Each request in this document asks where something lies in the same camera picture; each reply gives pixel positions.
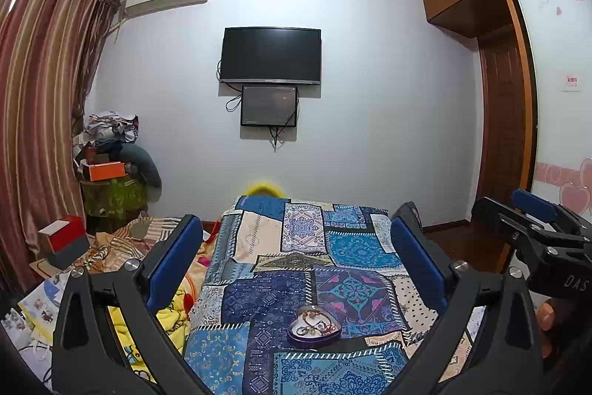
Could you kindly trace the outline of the right hand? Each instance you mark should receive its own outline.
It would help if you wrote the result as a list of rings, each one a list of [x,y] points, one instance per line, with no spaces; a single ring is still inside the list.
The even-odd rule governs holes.
[[[536,320],[539,327],[541,352],[544,359],[552,353],[552,343],[548,337],[548,331],[559,325],[573,311],[574,305],[568,300],[550,298],[545,301],[536,313]]]

